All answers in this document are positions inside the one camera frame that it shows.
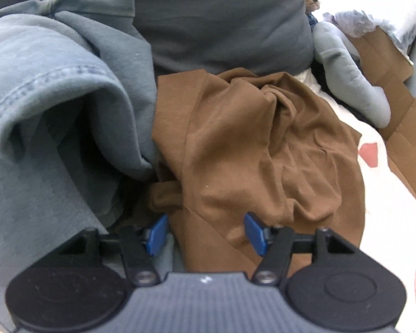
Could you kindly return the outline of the brown t-shirt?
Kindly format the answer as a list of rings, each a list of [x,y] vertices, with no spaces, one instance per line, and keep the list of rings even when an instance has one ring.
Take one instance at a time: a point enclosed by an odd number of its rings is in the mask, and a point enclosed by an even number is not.
[[[169,215],[188,271],[252,273],[260,260],[246,238],[248,212],[361,243],[361,134],[290,74],[161,76],[152,137],[160,161],[149,206]]]

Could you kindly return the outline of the cream bear print bedsheet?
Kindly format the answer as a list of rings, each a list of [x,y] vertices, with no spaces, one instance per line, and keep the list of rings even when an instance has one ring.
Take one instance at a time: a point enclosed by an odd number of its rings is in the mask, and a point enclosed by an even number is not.
[[[416,198],[390,169],[381,135],[323,92],[312,71],[296,78],[324,99],[341,121],[361,133],[358,163],[366,207],[361,250],[400,278],[407,303],[397,330],[416,332]]]

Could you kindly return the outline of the flattened cardboard box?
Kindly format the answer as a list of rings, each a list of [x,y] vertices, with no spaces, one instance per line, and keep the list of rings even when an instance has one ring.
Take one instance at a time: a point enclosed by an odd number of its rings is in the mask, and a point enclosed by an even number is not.
[[[412,64],[380,28],[349,40],[359,53],[366,79],[384,89],[392,116],[379,133],[389,165],[416,199],[416,97],[405,84],[413,75]]]

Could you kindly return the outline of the grey-blue sweatshirt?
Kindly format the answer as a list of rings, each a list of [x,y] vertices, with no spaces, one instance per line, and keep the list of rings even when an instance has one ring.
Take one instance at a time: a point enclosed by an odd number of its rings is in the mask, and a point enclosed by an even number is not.
[[[135,0],[30,0],[0,9],[0,329],[12,278],[121,215],[152,176],[157,87]]]

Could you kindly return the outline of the grey neck pillow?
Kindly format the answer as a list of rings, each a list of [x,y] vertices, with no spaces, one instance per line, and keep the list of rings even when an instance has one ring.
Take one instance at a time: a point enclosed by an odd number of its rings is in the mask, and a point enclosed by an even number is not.
[[[315,58],[324,69],[328,89],[357,110],[376,128],[385,128],[392,112],[382,87],[372,85],[358,66],[358,51],[330,22],[318,22],[312,31]]]

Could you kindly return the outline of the dark grey pillow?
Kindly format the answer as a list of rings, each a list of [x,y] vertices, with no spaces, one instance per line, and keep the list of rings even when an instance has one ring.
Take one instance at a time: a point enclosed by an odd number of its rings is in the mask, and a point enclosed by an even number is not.
[[[27,0],[0,0],[0,9]],[[300,74],[313,61],[304,0],[135,0],[155,71],[244,68]]]

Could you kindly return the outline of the small teddy bear toy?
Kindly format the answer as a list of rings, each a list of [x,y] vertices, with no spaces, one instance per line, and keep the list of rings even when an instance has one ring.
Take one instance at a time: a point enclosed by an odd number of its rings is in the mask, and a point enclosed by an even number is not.
[[[319,0],[305,0],[305,13],[311,29],[313,29],[314,25],[318,22],[318,20],[313,16],[313,13],[314,11],[319,10],[319,8]]]

